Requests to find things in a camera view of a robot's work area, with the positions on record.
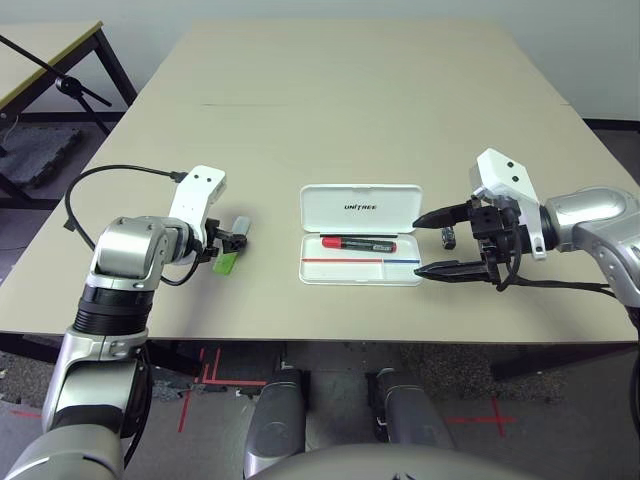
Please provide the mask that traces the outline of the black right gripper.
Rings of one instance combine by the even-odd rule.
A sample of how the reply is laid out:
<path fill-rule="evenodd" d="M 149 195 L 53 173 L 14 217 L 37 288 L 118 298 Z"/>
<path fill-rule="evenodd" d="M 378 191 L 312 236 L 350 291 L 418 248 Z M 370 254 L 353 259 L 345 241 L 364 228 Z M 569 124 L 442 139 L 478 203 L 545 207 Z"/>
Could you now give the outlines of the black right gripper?
<path fill-rule="evenodd" d="M 469 220 L 482 261 L 433 262 L 414 270 L 421 278 L 440 282 L 515 281 L 521 265 L 523 245 L 517 202 L 498 198 L 497 204 L 472 198 L 465 203 L 442 207 L 421 215 L 416 229 L 453 227 Z"/>

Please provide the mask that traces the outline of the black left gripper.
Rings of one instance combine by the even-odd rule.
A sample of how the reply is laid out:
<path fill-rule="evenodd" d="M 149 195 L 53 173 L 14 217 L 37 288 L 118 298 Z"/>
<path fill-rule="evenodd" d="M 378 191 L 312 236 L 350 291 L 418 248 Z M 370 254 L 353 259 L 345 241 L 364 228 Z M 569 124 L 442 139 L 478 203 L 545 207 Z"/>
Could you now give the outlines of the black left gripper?
<path fill-rule="evenodd" d="M 218 233 L 218 227 L 220 225 L 219 220 L 207 218 L 205 221 L 205 234 L 206 240 L 203 242 L 201 251 L 201 262 L 208 263 L 212 259 L 216 258 L 219 254 L 219 247 L 214 245 Z M 245 234 L 233 234 L 232 232 L 221 232 L 221 243 L 224 251 L 241 252 L 247 246 L 247 237 Z"/>

